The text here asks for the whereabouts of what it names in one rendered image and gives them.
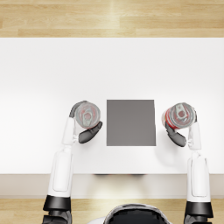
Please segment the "dark grey square mat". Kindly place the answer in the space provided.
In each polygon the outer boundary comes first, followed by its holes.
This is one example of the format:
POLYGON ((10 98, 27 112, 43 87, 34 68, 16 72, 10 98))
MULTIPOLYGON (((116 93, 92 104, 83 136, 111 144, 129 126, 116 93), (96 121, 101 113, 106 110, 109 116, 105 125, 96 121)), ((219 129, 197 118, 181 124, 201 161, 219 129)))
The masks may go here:
POLYGON ((107 100, 107 146, 155 146, 153 100, 107 100))

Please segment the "robot body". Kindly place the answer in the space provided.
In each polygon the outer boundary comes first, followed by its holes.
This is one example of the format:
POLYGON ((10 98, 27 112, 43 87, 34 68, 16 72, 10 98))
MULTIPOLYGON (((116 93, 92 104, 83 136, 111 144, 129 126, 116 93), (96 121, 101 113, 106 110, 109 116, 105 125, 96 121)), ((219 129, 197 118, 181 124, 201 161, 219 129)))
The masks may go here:
POLYGON ((172 224, 156 207, 146 204, 124 204, 112 209, 107 216, 88 224, 172 224))

